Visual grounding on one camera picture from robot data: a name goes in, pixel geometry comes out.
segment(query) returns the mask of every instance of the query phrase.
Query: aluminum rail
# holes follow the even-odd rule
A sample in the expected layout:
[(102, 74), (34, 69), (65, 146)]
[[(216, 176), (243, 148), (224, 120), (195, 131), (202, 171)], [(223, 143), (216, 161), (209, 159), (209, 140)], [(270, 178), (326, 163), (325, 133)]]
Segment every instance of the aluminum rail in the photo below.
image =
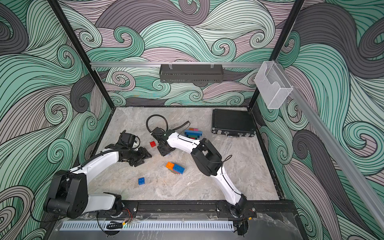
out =
[(262, 62), (144, 62), (144, 61), (99, 61), (90, 62), (92, 68), (159, 68), (161, 64), (221, 64), (223, 68), (260, 68)]

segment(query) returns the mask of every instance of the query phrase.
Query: marble floor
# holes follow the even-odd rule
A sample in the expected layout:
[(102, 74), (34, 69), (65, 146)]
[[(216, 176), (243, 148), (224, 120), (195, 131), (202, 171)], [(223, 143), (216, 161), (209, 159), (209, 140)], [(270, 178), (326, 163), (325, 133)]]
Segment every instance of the marble floor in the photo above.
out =
[[(112, 192), (121, 194), (124, 200), (222, 200), (224, 195), (212, 178), (203, 175), (192, 156), (179, 149), (162, 157), (156, 147), (151, 148), (154, 138), (146, 129), (146, 119), (152, 114), (163, 115), (169, 128), (175, 128), (187, 120), (190, 127), (198, 128), (220, 152), (223, 159), (232, 154), (224, 167), (235, 186), (249, 200), (278, 200), (271, 175), (266, 165), (257, 137), (226, 137), (211, 133), (213, 108), (117, 108), (101, 141), (98, 152), (110, 143), (116, 143), (123, 130), (139, 136), (141, 146), (152, 158), (138, 167), (118, 162), (96, 178), (88, 193)], [(149, 128), (165, 129), (162, 118), (153, 117)], [(185, 168), (184, 174), (173, 174), (165, 165), (167, 162)], [(145, 177), (145, 184), (138, 185), (138, 179)]]

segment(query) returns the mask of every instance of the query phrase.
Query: vented metal panel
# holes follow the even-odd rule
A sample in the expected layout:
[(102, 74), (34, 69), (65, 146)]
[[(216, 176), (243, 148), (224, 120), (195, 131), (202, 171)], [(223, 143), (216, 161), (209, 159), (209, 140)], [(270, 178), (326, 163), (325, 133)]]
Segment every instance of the vented metal panel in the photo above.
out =
[(162, 64), (160, 81), (163, 83), (220, 83), (223, 81), (221, 65)]
[[(106, 226), (111, 221), (100, 221), (100, 226), (104, 230)], [(76, 220), (68, 220), (64, 221), (61, 226), (60, 231), (85, 231), (92, 230), (97, 231), (101, 229), (99, 228), (97, 221), (76, 221)], [(131, 224), (125, 225), (121, 230), (126, 231), (174, 231), (174, 230), (182, 230), (182, 231), (234, 231), (233, 222), (232, 221), (216, 221), (216, 220), (201, 220), (201, 221), (157, 221), (157, 220), (144, 220), (144, 221), (133, 221)]]

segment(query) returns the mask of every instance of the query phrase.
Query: black frame post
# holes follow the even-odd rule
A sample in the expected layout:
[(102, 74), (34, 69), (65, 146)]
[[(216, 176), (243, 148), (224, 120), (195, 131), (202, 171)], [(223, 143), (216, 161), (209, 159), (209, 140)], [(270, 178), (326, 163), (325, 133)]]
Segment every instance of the black frame post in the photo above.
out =
[(79, 39), (76, 37), (76, 34), (73, 31), (73, 28), (71, 27), (70, 22), (68, 21), (67, 17), (65, 16), (63, 10), (61, 9), (59, 2), (57, 0), (47, 0), (49, 5), (51, 6), (53, 12), (55, 13), (57, 19), (59, 20), (61, 26), (63, 27), (64, 31), (67, 33), (69, 39), (71, 40), (74, 48), (76, 49), (77, 53), (79, 54), (81, 60), (87, 67), (87, 70), (93, 80), (95, 81), (96, 85), (101, 91), (101, 94), (104, 96), (105, 100), (107, 101), (109, 107), (111, 109), (115, 109), (115, 105), (112, 102), (111, 97), (109, 96), (107, 90), (105, 89), (98, 73), (92, 69), (90, 60), (88, 58), (88, 55), (84, 51), (83, 47), (80, 44)]
[[(269, 57), (269, 61), (274, 61), (279, 56), (279, 53), (287, 40), (289, 33), (291, 32), (291, 29), (293, 27), (293, 24), (296, 21), (297, 16), (299, 15), (299, 12), (301, 10), (301, 7), (303, 6), (304, 0), (296, 0), (292, 6), (292, 9), (288, 15), (288, 18), (285, 20), (285, 24), (283, 27), (283, 30), (281, 31), (281, 34), (279, 36), (279, 39), (276, 42), (275, 47), (273, 48), (273, 51), (271, 53), (271, 56)], [(256, 89), (254, 92), (251, 101), (249, 102), (248, 109), (252, 109), (257, 97), (259, 96), (259, 90)]]
[(113, 117), (113, 114), (115, 113), (115, 110), (116, 110), (116, 108), (112, 109), (112, 111), (110, 112), (109, 117), (108, 117), (108, 119), (107, 119), (107, 122), (105, 123), (104, 128), (103, 128), (103, 130), (101, 131), (101, 134), (100, 134), (100, 136), (99, 136), (99, 139), (97, 140), (96, 145), (95, 145), (95, 147), (94, 147), (94, 149), (93, 149), (93, 151), (92, 151), (92, 153), (91, 153), (91, 156), (94, 156), (94, 155), (96, 154), (96, 151), (97, 151), (97, 149), (98, 149), (99, 146), (100, 146), (101, 140), (103, 139), (103, 137), (104, 137), (104, 135), (105, 135), (105, 132), (107, 131), (107, 128), (108, 128), (108, 126), (109, 126), (109, 123), (111, 122), (111, 119), (112, 119), (112, 117)]

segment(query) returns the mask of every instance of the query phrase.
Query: wave pattern wallpaper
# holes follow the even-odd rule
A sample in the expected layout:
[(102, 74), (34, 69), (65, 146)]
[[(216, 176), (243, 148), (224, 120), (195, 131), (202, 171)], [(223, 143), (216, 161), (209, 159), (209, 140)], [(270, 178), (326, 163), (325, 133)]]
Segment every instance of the wave pattern wallpaper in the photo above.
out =
[(0, 238), (42, 239), (50, 179), (90, 156), (110, 108), (46, 0), (0, 3)]
[[(367, 181), (384, 199), (384, 1), (305, 6), (278, 61)], [(384, 239), (307, 118), (288, 97), (257, 100), (257, 123), (281, 187), (310, 239)]]
[[(294, 0), (59, 0), (91, 61), (268, 60)], [(309, 4), (321, 2), (312, 0)], [(247, 106), (258, 69), (161, 83), (159, 68), (99, 68), (117, 106)]]

